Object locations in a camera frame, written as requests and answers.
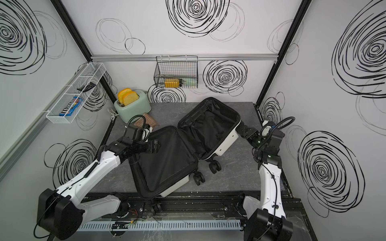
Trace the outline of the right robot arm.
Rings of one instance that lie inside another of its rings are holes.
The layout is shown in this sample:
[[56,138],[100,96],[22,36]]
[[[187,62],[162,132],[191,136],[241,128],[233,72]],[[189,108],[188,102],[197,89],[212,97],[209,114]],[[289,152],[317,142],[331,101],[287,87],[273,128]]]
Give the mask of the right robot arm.
[[244,123],[236,129],[252,146],[261,182],[259,203],[251,196],[243,199],[243,209],[247,214],[243,229],[246,241],[289,241],[293,236],[294,225],[287,220],[282,206],[282,160],[278,153],[285,136],[281,130],[294,121],[295,117],[290,116],[277,124],[268,121],[260,130],[250,128]]

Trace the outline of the black remote in shelf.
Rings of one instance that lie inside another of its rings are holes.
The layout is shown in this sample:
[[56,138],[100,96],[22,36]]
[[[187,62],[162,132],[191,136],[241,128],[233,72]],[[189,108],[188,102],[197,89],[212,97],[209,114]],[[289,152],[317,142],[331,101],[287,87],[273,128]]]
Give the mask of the black remote in shelf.
[[88,92],[88,91],[92,90],[93,88],[95,88],[95,86],[96,86],[95,83],[90,82],[90,83],[85,84],[85,85],[83,85],[83,86],[81,86],[81,87],[78,87],[77,90],[78,90],[79,92],[81,92],[81,93],[83,93],[83,92]]

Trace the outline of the mint green toaster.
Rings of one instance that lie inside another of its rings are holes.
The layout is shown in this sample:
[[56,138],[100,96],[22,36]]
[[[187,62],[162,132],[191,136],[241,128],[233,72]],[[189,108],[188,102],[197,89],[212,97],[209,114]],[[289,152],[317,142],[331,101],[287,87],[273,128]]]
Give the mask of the mint green toaster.
[[145,114],[151,111],[151,105],[147,94],[140,89],[134,91],[137,93],[139,98],[133,103],[127,106],[121,106],[118,100],[114,102],[114,107],[118,112],[119,117],[125,123],[129,122],[129,120],[137,114]]

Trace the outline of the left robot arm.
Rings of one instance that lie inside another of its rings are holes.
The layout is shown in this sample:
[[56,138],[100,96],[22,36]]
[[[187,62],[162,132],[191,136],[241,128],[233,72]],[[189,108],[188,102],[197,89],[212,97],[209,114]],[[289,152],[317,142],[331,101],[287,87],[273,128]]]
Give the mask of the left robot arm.
[[123,135],[109,145],[101,146],[96,159],[83,171],[55,190],[46,189],[40,194],[35,226],[46,230],[48,238],[66,240],[85,223],[119,209],[121,200],[115,195],[89,202],[82,200],[124,161],[141,153],[158,152],[158,141],[148,139],[153,127],[143,115],[135,115],[132,120],[135,119],[141,119],[143,123],[139,127],[132,126],[131,121],[126,124],[125,129],[132,130],[132,135]]

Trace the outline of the blue candy packet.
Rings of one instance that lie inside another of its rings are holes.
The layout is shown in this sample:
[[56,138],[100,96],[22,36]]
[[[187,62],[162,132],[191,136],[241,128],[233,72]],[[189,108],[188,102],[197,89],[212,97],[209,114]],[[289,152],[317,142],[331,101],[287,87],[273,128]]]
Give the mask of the blue candy packet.
[[71,116],[73,112],[82,104],[82,102],[83,99],[81,97],[74,96],[59,116]]

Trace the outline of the brown striped cloth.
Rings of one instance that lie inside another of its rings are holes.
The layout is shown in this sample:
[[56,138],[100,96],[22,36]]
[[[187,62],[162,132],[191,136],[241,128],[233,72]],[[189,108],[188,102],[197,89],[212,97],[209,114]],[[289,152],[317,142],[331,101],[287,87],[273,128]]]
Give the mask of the brown striped cloth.
[[[156,120],[153,117],[151,117],[149,114],[144,113],[143,116],[145,117],[147,125],[150,125],[152,128],[155,128],[156,126],[158,126],[158,123],[156,122]],[[143,125],[143,123],[144,123],[144,120],[143,120],[143,118],[140,117],[134,123],[134,125],[137,126],[137,127],[141,127]]]

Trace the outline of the yellow item in basket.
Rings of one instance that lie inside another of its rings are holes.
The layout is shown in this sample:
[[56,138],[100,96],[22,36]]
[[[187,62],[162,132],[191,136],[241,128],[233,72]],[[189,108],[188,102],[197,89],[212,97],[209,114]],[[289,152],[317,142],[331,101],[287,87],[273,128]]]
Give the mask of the yellow item in basket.
[[164,81],[165,88],[179,88],[182,86],[182,80],[178,78],[167,78]]

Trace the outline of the white hard-shell suitcase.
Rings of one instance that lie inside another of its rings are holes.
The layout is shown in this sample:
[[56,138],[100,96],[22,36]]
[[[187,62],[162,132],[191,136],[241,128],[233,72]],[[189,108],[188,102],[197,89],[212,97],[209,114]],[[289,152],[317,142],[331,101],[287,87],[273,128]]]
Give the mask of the white hard-shell suitcase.
[[239,137],[240,114],[216,98],[208,97],[188,112],[177,126],[152,132],[149,141],[158,141],[157,153],[141,153],[129,160],[138,194],[145,199],[165,197],[189,182],[205,182],[199,161],[209,163],[212,173],[221,171],[215,160]]

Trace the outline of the yellow toast slice back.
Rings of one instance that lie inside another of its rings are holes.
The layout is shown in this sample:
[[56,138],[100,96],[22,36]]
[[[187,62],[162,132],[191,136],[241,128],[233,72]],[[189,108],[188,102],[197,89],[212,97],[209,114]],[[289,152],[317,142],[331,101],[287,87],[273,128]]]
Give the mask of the yellow toast slice back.
[[118,100],[119,100],[120,104],[123,104],[123,103],[124,103],[124,102],[123,102],[124,96],[125,96],[126,94],[130,93],[130,92],[132,92],[132,90],[131,90],[130,88],[126,88],[126,89],[123,89],[122,91],[120,91],[120,92],[118,93]]

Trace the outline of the yellow toast slice front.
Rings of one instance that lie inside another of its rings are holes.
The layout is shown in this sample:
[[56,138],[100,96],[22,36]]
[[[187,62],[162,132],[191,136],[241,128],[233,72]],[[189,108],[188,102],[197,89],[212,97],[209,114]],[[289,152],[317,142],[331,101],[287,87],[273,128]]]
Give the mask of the yellow toast slice front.
[[132,92],[130,92],[130,93],[128,93],[128,94],[126,94],[124,96],[124,98],[123,98],[123,102],[124,102],[123,105],[124,106],[128,106],[128,105],[130,105],[131,103],[135,102],[138,99],[139,99],[139,95],[136,92],[132,91]]

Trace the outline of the yellow toast slice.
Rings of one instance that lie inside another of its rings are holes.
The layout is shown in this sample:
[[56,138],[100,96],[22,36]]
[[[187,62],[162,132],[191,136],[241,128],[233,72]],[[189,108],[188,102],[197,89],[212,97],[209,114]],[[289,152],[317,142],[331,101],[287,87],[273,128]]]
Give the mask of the yellow toast slice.
[[123,103],[124,103],[124,102],[123,102],[124,96],[125,96],[126,94],[130,93],[130,92],[132,92],[132,90],[131,90],[130,88],[126,88],[126,89],[123,89],[122,91],[120,91],[120,92],[118,93],[118,100],[119,100],[120,104],[123,104]]
[[128,105],[130,105],[131,103],[135,102],[138,99],[139,99],[139,95],[136,92],[132,91],[132,92],[130,92],[130,93],[128,93],[128,94],[126,94],[124,96],[124,98],[123,98],[123,102],[124,102],[123,105],[124,106],[128,106]]

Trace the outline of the green item in basket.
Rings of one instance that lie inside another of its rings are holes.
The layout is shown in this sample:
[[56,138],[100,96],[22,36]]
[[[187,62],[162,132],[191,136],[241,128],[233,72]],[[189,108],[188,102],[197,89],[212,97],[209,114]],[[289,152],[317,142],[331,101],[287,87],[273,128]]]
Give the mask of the green item in basket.
[[196,78],[182,78],[183,88],[197,88],[198,80]]

